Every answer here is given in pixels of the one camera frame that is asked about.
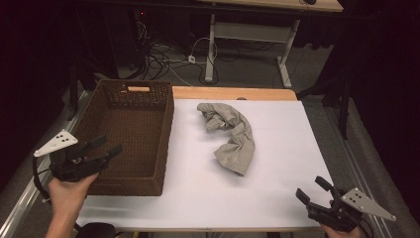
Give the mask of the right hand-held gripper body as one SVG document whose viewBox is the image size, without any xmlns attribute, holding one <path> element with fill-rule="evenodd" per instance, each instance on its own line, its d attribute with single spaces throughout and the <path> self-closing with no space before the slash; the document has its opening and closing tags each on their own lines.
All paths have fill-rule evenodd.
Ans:
<svg viewBox="0 0 420 238">
<path fill-rule="evenodd" d="M 331 186 L 333 200 L 330 207 L 324 207 L 310 201 L 306 197 L 308 217 L 333 230 L 350 232 L 361 224 L 364 214 L 373 215 L 389 221 L 395 221 L 396 216 L 388 212 L 371 198 L 367 197 L 358 188 L 347 192 Z"/>
</svg>

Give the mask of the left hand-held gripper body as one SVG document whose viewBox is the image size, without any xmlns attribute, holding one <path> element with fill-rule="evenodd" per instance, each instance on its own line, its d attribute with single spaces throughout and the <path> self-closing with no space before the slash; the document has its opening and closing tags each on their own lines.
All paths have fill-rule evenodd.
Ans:
<svg viewBox="0 0 420 238">
<path fill-rule="evenodd" d="M 35 150 L 34 157 L 50 157 L 50 170 L 52 175 L 60 181 L 76 182 L 105 170 L 108 164 L 89 162 L 93 157 L 83 151 L 86 142 L 79 141 L 68 131 L 62 129 L 39 149 Z"/>
</svg>

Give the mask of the brown woven basket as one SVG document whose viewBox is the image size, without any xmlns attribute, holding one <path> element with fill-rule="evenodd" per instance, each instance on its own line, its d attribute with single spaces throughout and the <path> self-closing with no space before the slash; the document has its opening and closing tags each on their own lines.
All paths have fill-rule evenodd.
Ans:
<svg viewBox="0 0 420 238">
<path fill-rule="evenodd" d="M 99 156 L 120 145 L 122 152 L 90 186 L 90 195 L 160 196 L 174 113 L 172 85 L 160 81 L 103 79 L 72 134 L 81 142 L 100 136 Z"/>
</svg>

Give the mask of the grey cloth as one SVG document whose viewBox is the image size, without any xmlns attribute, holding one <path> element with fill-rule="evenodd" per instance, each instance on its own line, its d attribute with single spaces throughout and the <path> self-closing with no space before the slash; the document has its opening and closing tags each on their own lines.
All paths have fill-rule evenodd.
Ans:
<svg viewBox="0 0 420 238">
<path fill-rule="evenodd" d="M 222 130 L 231 133 L 228 142 L 220 146 L 214 155 L 224 168 L 243 177 L 256 149 L 253 129 L 247 117 L 225 103 L 199 103 L 197 110 L 206 119 L 205 128 L 208 132 Z"/>
</svg>

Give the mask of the person's left hand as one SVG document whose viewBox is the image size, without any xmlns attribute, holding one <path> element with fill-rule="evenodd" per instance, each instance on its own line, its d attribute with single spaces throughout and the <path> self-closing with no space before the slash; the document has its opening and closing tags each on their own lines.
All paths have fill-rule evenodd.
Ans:
<svg viewBox="0 0 420 238">
<path fill-rule="evenodd" d="M 94 174 L 77 182 L 60 181 L 53 178 L 49 183 L 52 213 L 62 217 L 77 217 L 87 191 L 97 177 L 98 174 Z"/>
</svg>

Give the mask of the person's right hand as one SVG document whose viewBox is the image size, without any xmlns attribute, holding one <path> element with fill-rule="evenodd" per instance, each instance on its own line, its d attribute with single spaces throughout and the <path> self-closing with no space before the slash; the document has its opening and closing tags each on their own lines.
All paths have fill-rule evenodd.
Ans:
<svg viewBox="0 0 420 238">
<path fill-rule="evenodd" d="M 362 231 L 359 228 L 355 228 L 350 232 L 343 232 L 334 230 L 333 228 L 324 224 L 321 224 L 321 227 L 329 238 L 364 238 Z"/>
</svg>

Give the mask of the white table sheet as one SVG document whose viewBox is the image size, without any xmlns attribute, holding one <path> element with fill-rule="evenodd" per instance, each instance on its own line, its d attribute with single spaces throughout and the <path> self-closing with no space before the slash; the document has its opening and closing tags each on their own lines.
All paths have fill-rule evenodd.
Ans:
<svg viewBox="0 0 420 238">
<path fill-rule="evenodd" d="M 331 196 L 316 184 L 330 174 L 299 101 L 232 101 L 249 120 L 256 142 L 242 177 L 223 168 L 214 152 L 227 132 L 209 132 L 197 101 L 178 99 L 160 196 L 89 196 L 78 222 L 121 230 L 228 231 L 316 227 L 298 189 L 322 205 Z"/>
</svg>

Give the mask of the black stand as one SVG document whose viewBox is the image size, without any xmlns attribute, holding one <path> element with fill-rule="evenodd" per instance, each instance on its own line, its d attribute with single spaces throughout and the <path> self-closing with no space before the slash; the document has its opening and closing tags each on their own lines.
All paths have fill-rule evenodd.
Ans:
<svg viewBox="0 0 420 238">
<path fill-rule="evenodd" d="M 69 68 L 69 105 L 67 120 L 71 121 L 78 110 L 78 80 L 76 64 L 73 63 Z"/>
<path fill-rule="evenodd" d="M 352 82 L 348 78 L 345 78 L 344 76 L 335 76 L 323 82 L 316 83 L 314 86 L 311 86 L 300 92 L 297 92 L 296 97 L 298 99 L 303 99 L 308 95 L 317 94 L 324 91 L 325 95 L 322 99 L 324 106 L 340 106 L 338 129 L 343 139 L 347 140 L 347 122 L 349 116 L 348 110 L 350 104 L 351 89 Z"/>
</svg>

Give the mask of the dark rounded object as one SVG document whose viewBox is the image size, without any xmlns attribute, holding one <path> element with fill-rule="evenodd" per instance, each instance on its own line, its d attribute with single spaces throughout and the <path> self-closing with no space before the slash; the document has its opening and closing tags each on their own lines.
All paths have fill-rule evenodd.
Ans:
<svg viewBox="0 0 420 238">
<path fill-rule="evenodd" d="M 80 228 L 75 238 L 114 238 L 115 227 L 108 223 L 93 222 Z"/>
</svg>

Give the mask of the black computer case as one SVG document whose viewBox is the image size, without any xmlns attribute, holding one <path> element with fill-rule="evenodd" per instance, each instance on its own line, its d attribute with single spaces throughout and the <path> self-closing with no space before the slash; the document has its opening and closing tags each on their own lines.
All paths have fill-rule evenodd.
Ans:
<svg viewBox="0 0 420 238">
<path fill-rule="evenodd" d="M 105 8 L 105 22 L 116 66 L 139 69 L 143 63 L 138 47 L 138 27 L 133 9 Z"/>
</svg>

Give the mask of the white-framed desk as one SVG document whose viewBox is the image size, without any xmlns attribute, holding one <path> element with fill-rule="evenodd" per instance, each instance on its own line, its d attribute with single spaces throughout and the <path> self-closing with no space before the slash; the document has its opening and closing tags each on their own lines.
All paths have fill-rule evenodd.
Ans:
<svg viewBox="0 0 420 238">
<path fill-rule="evenodd" d="M 338 0 L 317 0 L 316 4 L 308 5 L 303 0 L 200 0 L 210 3 L 212 7 L 233 5 L 234 7 L 250 7 L 256 10 L 292 10 L 294 13 L 342 13 L 344 8 Z M 289 25 L 269 26 L 263 23 L 238 23 L 221 21 L 215 14 L 211 15 L 208 55 L 206 58 L 206 72 L 204 80 L 208 83 L 215 81 L 217 55 L 216 39 L 256 41 L 283 44 L 282 55 L 276 58 L 278 72 L 282 85 L 292 86 L 286 61 L 299 28 L 300 20 L 295 18 Z"/>
</svg>

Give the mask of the metal floor rail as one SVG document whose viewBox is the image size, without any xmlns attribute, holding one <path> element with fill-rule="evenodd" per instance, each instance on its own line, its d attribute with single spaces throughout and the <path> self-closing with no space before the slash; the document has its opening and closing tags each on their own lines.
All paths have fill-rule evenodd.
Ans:
<svg viewBox="0 0 420 238">
<path fill-rule="evenodd" d="M 51 208 L 42 202 L 42 197 L 33 184 L 33 152 L 61 129 L 71 131 L 90 96 L 89 91 L 80 93 L 77 99 L 78 109 L 72 118 L 70 106 L 65 105 L 17 168 L 5 190 L 0 193 L 0 238 L 44 237 L 51 219 Z"/>
<path fill-rule="evenodd" d="M 393 182 L 366 129 L 359 122 L 358 113 L 355 112 L 348 117 L 346 133 L 342 133 L 339 128 L 338 112 L 332 108 L 326 108 L 325 111 L 346 154 L 347 165 L 356 187 L 394 214 L 385 197 L 385 190 L 381 188 L 382 185 L 385 188 L 394 188 Z"/>
</svg>

